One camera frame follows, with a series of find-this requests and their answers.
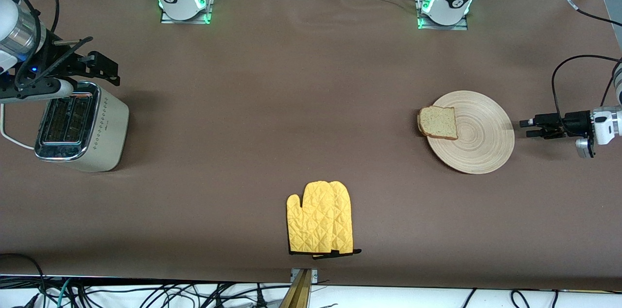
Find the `round wooden plate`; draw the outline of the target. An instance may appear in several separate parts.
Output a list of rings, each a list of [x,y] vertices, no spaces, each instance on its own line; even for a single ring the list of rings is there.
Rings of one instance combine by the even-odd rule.
[[[440,96],[438,107],[453,107],[457,140],[428,137],[435,155],[468,174],[491,173],[503,166],[515,147],[515,131],[506,111],[490,97],[460,90]]]

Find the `slice of brown bread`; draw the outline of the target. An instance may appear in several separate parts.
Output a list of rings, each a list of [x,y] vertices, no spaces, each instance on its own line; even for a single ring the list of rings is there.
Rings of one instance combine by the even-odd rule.
[[[422,107],[418,111],[417,125],[420,133],[424,136],[434,139],[458,139],[454,107]]]

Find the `cream and chrome toaster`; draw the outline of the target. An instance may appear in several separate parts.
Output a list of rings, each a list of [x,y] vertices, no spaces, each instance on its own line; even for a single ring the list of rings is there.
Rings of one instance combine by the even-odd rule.
[[[110,171],[121,159],[128,124],[126,104],[100,85],[80,81],[70,95],[49,100],[34,153],[78,171]]]

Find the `yellow quilted oven mitt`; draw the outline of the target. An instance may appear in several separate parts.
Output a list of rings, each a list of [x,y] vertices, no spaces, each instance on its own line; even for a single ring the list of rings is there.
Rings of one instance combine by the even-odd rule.
[[[354,248],[353,227],[352,227],[352,206],[350,195],[342,182],[329,182],[333,188],[334,204],[334,225],[332,249],[329,257],[345,257],[362,252]]]
[[[324,255],[336,250],[335,191],[324,180],[308,183],[286,201],[287,237],[293,254]]]

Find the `wooden bar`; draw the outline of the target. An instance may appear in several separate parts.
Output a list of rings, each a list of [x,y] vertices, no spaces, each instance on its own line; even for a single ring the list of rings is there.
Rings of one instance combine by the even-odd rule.
[[[305,269],[292,282],[278,308],[308,308],[311,287],[311,273]]]

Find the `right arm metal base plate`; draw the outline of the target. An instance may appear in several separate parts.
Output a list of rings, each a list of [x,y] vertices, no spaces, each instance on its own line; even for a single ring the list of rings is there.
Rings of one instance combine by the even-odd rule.
[[[215,0],[196,0],[200,5],[200,11],[187,20],[175,20],[170,18],[164,11],[161,11],[161,24],[189,24],[189,25],[209,25],[211,23],[213,5]]]

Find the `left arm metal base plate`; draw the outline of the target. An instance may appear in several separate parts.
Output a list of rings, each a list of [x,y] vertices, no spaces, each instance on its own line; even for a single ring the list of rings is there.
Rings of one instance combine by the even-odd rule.
[[[416,0],[415,6],[417,8],[417,26],[418,29],[429,29],[436,31],[467,31],[468,30],[468,20],[467,14],[469,12],[469,8],[466,9],[465,15],[462,16],[460,22],[454,25],[441,25],[437,24],[431,18],[424,13],[424,9],[429,7],[432,0]]]

